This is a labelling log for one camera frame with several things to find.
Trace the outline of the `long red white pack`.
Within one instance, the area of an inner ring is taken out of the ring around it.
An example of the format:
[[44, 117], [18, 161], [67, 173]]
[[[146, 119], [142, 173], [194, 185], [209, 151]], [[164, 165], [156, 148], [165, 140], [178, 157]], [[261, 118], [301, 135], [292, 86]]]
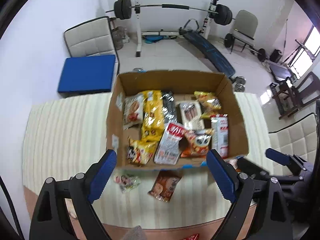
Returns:
[[212, 149], [215, 149], [223, 158], [228, 157], [228, 115], [217, 114], [211, 118], [213, 129]]

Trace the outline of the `small pale snack packet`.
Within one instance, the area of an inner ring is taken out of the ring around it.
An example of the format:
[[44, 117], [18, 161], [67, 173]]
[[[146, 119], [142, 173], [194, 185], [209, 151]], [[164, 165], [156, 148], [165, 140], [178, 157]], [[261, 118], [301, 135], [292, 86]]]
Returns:
[[122, 193], [130, 192], [137, 188], [140, 184], [140, 178], [132, 174], [118, 173], [113, 176], [113, 181], [119, 185]]

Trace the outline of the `orange panda snack bag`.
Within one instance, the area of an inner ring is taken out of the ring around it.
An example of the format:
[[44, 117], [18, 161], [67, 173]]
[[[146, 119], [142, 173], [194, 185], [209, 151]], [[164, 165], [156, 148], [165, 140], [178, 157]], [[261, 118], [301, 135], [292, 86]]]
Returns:
[[214, 130], [187, 130], [184, 137], [188, 146], [181, 152], [181, 158], [205, 158], [212, 140]]

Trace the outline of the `yellow biscuit bag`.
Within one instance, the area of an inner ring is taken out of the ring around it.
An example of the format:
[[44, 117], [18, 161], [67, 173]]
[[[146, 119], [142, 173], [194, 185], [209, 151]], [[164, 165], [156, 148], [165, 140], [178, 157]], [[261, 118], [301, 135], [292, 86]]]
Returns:
[[222, 108], [220, 100], [214, 93], [195, 91], [194, 96], [204, 109], [201, 115], [202, 119], [210, 119], [212, 116], [217, 115]]

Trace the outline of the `white chocolate wafer pack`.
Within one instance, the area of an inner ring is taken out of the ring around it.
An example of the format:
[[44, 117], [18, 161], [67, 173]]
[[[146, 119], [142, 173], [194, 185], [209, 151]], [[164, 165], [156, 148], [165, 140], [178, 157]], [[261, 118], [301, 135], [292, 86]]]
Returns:
[[204, 129], [204, 121], [201, 118], [201, 106], [198, 101], [182, 101], [179, 104], [182, 124], [189, 130]]

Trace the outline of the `yellow panda snack bag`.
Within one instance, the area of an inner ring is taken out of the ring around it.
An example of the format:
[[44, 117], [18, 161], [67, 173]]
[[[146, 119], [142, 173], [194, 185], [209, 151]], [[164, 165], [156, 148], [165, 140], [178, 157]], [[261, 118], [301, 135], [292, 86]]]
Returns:
[[127, 161], [129, 164], [144, 166], [146, 165], [153, 154], [156, 152], [158, 142], [133, 140], [128, 138], [129, 146], [127, 148]]

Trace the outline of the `brown cookie packet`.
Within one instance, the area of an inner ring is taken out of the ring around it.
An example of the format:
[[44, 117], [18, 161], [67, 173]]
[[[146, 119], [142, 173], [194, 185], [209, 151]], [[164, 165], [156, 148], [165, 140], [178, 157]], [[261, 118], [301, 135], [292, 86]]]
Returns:
[[171, 171], [160, 171], [152, 189], [148, 192], [153, 198], [170, 202], [172, 195], [176, 189], [177, 184], [181, 180], [181, 176]]

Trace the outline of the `red white jerky pack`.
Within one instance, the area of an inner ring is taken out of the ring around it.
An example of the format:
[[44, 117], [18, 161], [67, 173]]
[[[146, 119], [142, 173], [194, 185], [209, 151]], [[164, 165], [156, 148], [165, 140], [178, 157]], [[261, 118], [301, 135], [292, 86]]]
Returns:
[[180, 157], [179, 142], [185, 132], [185, 127], [179, 123], [167, 124], [154, 157], [156, 164], [176, 165]]

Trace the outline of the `black snack pack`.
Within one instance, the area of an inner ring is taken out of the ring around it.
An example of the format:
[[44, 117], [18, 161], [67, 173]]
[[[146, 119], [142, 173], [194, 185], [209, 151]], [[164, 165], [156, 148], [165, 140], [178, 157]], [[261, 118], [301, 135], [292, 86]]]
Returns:
[[161, 91], [162, 93], [162, 113], [164, 117], [164, 125], [167, 126], [168, 123], [177, 122], [176, 106], [174, 101], [174, 95], [171, 91]]

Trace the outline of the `white cookie packet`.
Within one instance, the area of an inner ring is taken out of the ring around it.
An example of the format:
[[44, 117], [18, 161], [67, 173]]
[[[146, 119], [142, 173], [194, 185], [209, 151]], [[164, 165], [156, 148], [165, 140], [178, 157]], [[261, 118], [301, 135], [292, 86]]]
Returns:
[[125, 99], [123, 113], [124, 129], [143, 123], [143, 102], [144, 95], [142, 93], [138, 93]]

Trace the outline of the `white padded chair right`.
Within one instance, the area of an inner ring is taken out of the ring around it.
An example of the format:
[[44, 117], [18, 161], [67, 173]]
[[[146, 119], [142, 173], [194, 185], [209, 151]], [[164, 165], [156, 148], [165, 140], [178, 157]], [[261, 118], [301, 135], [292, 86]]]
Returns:
[[310, 113], [287, 127], [270, 132], [271, 147], [284, 154], [298, 155], [314, 164], [317, 150], [316, 121], [316, 115]]

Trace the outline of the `striped cat table mat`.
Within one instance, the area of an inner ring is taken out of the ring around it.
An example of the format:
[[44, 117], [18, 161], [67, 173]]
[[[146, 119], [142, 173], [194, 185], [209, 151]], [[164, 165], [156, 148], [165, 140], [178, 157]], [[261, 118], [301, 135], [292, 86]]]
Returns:
[[48, 177], [68, 179], [86, 171], [104, 154], [107, 144], [117, 151], [116, 173], [135, 174], [140, 185], [127, 193], [110, 180], [93, 204], [101, 222], [121, 228], [174, 229], [204, 224], [224, 217], [230, 207], [202, 159], [182, 175], [171, 201], [149, 195], [159, 167], [127, 162], [128, 138], [138, 139], [140, 130], [121, 129], [107, 136], [110, 93], [76, 96], [31, 108], [23, 143], [23, 186], [29, 213], [33, 213], [41, 187]]

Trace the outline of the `chrome dumbbell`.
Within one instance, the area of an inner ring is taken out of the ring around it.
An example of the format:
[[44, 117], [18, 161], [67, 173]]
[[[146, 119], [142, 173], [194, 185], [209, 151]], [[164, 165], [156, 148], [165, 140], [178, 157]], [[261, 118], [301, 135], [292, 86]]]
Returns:
[[234, 79], [234, 91], [235, 92], [244, 92], [245, 91], [245, 84], [246, 84], [246, 79], [243, 76], [237, 76]]

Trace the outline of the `grey folding chair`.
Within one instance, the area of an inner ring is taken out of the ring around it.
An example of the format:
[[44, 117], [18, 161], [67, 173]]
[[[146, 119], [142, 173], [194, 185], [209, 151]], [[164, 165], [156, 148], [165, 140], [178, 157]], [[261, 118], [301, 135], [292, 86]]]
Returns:
[[231, 32], [224, 38], [224, 46], [230, 48], [232, 53], [235, 41], [238, 40], [244, 44], [241, 52], [245, 48], [254, 51], [254, 35], [257, 27], [257, 17], [247, 10], [240, 10], [234, 19]]

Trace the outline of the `white barbell rack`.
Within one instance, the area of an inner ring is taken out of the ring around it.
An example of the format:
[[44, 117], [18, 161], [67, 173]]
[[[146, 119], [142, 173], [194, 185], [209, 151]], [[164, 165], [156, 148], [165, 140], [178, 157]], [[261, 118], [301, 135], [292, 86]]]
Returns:
[[132, 7], [135, 10], [135, 17], [136, 17], [136, 26], [137, 26], [137, 49], [136, 49], [136, 57], [141, 57], [142, 52], [142, 38], [146, 35], [155, 35], [155, 32], [147, 31], [142, 32], [141, 26], [140, 26], [140, 9], [141, 8], [147, 8], [147, 7], [161, 7], [167, 8], [167, 9], [182, 9], [182, 10], [198, 10], [198, 11], [204, 11], [207, 13], [202, 27], [197, 28], [197, 32], [201, 34], [204, 38], [208, 38], [209, 32], [210, 32], [210, 24], [213, 21], [213, 16], [217, 14], [216, 12], [216, 5], [218, 0], [211, 0], [209, 4], [208, 10], [195, 8], [195, 7], [189, 7], [187, 5], [181, 5], [181, 4], [141, 4], [140, 0], [135, 0], [135, 6]]

